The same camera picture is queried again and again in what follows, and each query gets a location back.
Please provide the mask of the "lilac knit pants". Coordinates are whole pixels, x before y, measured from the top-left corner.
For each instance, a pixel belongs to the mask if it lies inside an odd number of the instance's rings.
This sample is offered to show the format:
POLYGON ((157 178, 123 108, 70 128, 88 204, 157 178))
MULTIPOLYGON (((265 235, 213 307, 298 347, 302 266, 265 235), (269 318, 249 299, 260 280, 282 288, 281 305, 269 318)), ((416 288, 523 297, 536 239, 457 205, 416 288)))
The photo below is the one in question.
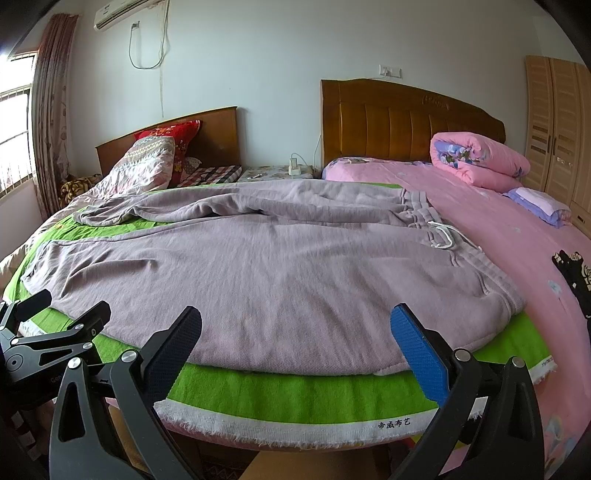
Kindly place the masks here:
POLYGON ((391 332, 406 304, 455 348, 476 350, 526 305, 510 277, 425 193, 322 180, 236 183, 114 197, 73 217, 113 237, 48 240, 21 274, 75 318, 99 301, 105 332, 140 346, 184 308, 204 330, 195 364, 297 375, 407 368, 391 332))

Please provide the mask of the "brown yellow patterned blanket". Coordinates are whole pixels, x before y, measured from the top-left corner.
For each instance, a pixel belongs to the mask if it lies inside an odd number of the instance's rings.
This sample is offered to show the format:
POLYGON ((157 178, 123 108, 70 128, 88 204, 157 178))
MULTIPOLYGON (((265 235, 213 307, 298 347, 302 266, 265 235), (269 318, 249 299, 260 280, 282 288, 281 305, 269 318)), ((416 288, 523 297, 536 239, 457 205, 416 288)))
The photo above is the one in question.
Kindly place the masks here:
POLYGON ((60 188, 60 207, 66 207, 73 199, 93 188, 101 179, 101 174, 94 174, 86 177, 70 176, 60 188))

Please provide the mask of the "pale pink patterned quilt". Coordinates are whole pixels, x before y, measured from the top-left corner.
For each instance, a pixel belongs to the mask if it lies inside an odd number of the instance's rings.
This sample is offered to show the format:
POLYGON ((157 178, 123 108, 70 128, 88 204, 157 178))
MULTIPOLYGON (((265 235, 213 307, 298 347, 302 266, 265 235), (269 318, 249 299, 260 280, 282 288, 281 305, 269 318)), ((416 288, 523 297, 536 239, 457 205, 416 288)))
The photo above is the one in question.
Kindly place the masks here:
POLYGON ((165 189, 171 181, 174 153, 175 142, 171 136, 147 136, 137 140, 104 178, 50 216, 27 241, 1 261, 1 292, 5 291, 35 242, 62 219, 111 197, 165 189))

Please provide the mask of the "red plaid blanket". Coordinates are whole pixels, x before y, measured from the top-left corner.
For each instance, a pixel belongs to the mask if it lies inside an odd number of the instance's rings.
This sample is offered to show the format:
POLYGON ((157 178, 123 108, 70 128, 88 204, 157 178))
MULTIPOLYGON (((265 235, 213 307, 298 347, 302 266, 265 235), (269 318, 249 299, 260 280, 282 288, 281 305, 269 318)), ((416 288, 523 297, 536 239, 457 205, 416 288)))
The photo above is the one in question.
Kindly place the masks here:
POLYGON ((199 167, 184 178, 178 188, 235 182, 242 175, 242 166, 199 167))

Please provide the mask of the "black patterned garment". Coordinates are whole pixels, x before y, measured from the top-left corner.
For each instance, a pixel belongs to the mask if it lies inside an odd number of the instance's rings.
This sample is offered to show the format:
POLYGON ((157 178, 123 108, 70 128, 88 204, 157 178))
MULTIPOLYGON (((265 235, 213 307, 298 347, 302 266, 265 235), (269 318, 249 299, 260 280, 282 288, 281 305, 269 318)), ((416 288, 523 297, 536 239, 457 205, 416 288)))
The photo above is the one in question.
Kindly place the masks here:
POLYGON ((590 320, 590 267, 579 252, 567 254, 560 250, 552 256, 552 262, 576 297, 586 320, 590 320))

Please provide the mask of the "green cartoon bed sheet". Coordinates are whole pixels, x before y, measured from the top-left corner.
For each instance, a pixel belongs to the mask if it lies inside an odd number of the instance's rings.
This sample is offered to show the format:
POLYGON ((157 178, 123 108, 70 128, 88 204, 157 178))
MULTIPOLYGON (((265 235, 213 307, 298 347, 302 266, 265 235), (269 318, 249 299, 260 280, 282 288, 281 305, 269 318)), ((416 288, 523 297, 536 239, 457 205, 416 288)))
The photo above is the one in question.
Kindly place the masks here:
MULTIPOLYGON (((67 216, 40 237, 8 283, 8 300, 25 298, 21 274, 37 248, 48 240, 113 237, 149 227, 133 219, 106 228, 81 226, 67 216)), ((62 330, 74 318, 51 307, 24 325, 27 334, 62 330)), ((101 357, 111 361, 132 346, 98 336, 101 357)), ((477 358, 505 363, 523 358, 534 382, 556 365, 525 308, 489 343, 473 352, 477 358)), ((193 437, 235 441, 249 446, 341 449, 404 438, 422 432, 435 414, 435 404, 422 393, 407 368, 389 375, 297 375, 232 370, 192 363, 188 358, 168 397, 156 406, 165 425, 193 437)))

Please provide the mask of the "pink bed sheet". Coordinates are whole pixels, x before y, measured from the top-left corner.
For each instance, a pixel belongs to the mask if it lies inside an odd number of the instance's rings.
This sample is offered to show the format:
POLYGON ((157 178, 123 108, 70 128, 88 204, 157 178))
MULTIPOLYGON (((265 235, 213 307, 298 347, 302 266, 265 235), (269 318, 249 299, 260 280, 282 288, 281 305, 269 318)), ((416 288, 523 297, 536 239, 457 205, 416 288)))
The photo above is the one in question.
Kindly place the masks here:
POLYGON ((546 428, 552 479, 590 476, 590 339, 587 321, 552 263, 559 251, 590 258, 590 241, 574 226, 555 228, 502 194, 471 186, 429 163, 339 160, 325 180, 398 184, 426 192, 429 202, 517 284, 526 312, 557 364, 536 388, 546 428))

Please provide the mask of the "red embroidered pillow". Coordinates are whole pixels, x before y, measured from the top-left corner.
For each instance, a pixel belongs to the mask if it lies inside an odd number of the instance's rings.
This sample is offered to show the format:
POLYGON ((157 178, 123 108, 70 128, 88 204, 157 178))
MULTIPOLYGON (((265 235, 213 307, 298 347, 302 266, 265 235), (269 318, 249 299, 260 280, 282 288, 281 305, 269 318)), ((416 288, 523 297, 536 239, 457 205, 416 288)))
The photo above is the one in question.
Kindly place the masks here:
POLYGON ((134 135, 136 140, 148 136, 169 136, 174 139, 174 161, 171 180, 168 184, 169 188, 179 186, 200 166, 198 159, 187 156, 189 144, 199 133, 200 127, 200 120, 189 120, 178 124, 143 130, 134 135))

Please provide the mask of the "pink patterned curtain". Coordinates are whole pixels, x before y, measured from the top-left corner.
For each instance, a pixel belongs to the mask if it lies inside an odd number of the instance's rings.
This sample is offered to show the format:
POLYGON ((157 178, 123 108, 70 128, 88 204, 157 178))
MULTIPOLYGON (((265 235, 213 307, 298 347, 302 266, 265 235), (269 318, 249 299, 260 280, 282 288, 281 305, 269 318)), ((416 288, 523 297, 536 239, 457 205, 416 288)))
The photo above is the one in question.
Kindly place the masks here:
POLYGON ((34 183, 43 218, 60 209, 69 173, 68 74, 79 17, 55 14, 43 32, 31 90, 34 183))

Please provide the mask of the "small brown wooden headboard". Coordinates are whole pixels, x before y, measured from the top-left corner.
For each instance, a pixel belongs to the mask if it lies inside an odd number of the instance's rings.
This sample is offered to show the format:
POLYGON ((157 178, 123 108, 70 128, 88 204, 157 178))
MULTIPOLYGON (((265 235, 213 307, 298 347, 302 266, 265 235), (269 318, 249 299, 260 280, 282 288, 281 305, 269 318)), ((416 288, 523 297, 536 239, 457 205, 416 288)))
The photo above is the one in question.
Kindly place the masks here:
POLYGON ((238 108, 236 106, 198 112, 177 117, 159 124, 140 128, 127 135, 96 147, 101 174, 105 176, 136 141, 135 135, 144 130, 179 124, 201 122, 197 135, 187 146, 186 155, 199 159, 205 167, 242 164, 238 141, 238 108))

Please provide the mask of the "bright window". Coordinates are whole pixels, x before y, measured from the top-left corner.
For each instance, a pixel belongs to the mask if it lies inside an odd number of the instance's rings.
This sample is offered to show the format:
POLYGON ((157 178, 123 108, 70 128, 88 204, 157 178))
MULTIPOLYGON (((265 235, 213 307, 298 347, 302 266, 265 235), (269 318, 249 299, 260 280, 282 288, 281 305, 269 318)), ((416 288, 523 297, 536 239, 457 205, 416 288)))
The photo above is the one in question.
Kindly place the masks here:
POLYGON ((35 63, 35 52, 1 58, 1 197, 32 178, 30 104, 35 63))

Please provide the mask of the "nightstand with floral cover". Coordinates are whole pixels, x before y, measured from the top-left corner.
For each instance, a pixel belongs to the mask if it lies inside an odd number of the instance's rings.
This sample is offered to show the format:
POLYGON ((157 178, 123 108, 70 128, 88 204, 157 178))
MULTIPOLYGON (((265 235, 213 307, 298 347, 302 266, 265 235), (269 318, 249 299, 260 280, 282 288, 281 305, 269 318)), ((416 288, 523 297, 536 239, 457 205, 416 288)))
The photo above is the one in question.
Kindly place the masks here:
POLYGON ((314 179, 315 174, 311 167, 300 166, 294 175, 290 175, 287 165, 284 166, 259 166, 249 167, 242 172, 238 182, 256 182, 271 180, 295 180, 314 179))

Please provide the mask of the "white charger on nightstand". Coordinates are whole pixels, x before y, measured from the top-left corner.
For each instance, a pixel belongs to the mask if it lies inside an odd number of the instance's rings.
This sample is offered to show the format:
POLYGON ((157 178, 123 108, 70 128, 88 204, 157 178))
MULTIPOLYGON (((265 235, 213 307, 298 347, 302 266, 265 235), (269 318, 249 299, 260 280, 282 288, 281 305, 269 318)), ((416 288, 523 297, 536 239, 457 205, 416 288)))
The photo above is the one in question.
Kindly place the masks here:
POLYGON ((290 175, 291 177, 301 175, 300 164, 298 164, 296 157, 290 158, 290 164, 288 164, 288 175, 290 175))

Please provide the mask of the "rolled pink floral quilt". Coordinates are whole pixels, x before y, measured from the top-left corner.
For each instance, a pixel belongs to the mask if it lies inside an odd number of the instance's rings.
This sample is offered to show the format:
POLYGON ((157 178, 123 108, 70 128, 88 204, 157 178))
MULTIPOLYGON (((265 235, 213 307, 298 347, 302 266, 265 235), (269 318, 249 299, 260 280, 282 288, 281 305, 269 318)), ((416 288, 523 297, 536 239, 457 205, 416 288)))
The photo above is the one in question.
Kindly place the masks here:
POLYGON ((521 185, 529 160, 517 151, 472 132, 438 132, 431 139, 432 164, 474 187, 506 193, 521 185))

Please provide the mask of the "large brown wooden headboard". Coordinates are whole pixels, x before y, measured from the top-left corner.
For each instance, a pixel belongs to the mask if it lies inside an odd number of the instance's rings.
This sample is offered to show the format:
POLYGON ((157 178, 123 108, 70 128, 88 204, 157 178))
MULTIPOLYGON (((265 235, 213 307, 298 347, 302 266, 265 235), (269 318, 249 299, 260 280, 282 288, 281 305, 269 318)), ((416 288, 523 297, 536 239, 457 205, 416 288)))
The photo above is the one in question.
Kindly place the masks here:
POLYGON ((380 80, 322 80, 322 166, 342 157, 428 161, 438 132, 506 142, 502 121, 472 104, 380 80))

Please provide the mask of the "light wooden wardrobe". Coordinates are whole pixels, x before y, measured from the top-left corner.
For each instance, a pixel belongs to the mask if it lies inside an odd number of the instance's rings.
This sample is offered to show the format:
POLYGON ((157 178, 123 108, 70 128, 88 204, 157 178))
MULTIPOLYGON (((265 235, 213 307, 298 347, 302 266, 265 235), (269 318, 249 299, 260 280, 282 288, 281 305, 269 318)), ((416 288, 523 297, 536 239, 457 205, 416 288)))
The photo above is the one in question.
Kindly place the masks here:
POLYGON ((590 71, 582 64, 525 58, 528 130, 523 179, 572 210, 572 221, 590 234, 590 71))

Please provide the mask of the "white wall air conditioner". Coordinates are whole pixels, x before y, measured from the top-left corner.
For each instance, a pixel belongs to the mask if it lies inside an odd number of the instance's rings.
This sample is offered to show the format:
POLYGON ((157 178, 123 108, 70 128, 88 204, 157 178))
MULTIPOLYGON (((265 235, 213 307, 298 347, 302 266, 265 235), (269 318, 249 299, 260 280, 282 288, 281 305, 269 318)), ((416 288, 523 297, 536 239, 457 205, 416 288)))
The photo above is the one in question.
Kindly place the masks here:
POLYGON ((119 0, 109 1, 95 13, 93 28, 95 31, 106 30, 120 21, 146 8, 152 8, 160 0, 119 0))

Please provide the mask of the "white wall socket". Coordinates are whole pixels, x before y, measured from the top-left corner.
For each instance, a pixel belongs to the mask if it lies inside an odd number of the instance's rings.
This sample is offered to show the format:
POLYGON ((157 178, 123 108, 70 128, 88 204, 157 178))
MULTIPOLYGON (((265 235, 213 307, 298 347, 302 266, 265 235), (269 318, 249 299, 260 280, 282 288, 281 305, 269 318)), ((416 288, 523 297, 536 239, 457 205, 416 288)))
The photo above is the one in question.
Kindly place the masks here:
POLYGON ((391 67, 386 65, 379 66, 379 75, 386 78, 402 79, 403 74, 400 67, 391 67))

